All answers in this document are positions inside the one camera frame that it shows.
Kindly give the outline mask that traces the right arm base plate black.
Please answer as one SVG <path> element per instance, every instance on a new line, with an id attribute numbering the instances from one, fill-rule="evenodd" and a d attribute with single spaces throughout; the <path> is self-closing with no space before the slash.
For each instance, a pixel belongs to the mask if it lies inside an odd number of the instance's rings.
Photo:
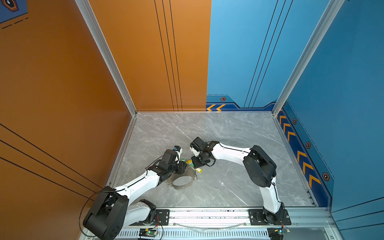
<path id="1" fill-rule="evenodd" d="M 275 214 L 270 213 L 264 209 L 250 209 L 248 210 L 248 214 L 252 226 L 290 226 L 292 224 L 288 211 L 285 209 L 280 209 Z"/>

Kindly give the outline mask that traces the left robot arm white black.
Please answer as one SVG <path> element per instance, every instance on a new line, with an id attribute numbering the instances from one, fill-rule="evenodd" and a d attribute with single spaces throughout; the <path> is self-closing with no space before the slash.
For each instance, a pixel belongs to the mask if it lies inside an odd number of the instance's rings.
<path id="1" fill-rule="evenodd" d="M 80 227 L 88 229 L 92 237 L 113 240 L 123 227 L 135 223 L 156 223 L 156 206 L 142 199 L 144 193 L 154 189 L 173 174 L 183 174 L 187 164 L 180 159 L 182 148 L 166 150 L 145 172 L 133 181 L 119 187 L 104 187 L 96 197 Z"/>

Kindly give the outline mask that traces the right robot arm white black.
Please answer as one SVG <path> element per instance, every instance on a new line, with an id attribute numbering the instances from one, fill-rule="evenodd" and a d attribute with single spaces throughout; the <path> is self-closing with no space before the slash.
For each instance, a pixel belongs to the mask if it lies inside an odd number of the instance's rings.
<path id="1" fill-rule="evenodd" d="M 197 137 L 190 144 L 190 150 L 194 154 L 191 160 L 195 168 L 212 167 L 218 160 L 245 167 L 251 181 L 260 188 L 263 198 L 263 221 L 269 225 L 283 223 L 285 205 L 280 200 L 276 187 L 277 165 L 260 146 L 238 148 L 218 141 L 205 142 Z"/>

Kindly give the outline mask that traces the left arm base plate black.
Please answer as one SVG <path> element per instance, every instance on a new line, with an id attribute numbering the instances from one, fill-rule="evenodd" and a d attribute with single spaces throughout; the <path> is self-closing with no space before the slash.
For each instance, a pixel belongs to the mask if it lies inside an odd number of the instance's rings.
<path id="1" fill-rule="evenodd" d="M 170 210 L 169 209 L 156 209 L 151 211 L 149 216 L 144 221 L 138 221 L 131 226 L 155 226 L 160 221 L 160 225 L 167 226 L 170 220 Z"/>

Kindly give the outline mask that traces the large metal band keyring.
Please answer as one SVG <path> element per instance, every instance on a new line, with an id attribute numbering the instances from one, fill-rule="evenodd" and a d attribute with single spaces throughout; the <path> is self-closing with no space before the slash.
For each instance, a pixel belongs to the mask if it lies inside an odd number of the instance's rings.
<path id="1" fill-rule="evenodd" d="M 173 174 L 168 179 L 168 184 L 175 190 L 183 190 L 192 186 L 197 178 L 194 169 L 187 168 L 183 174 Z"/>

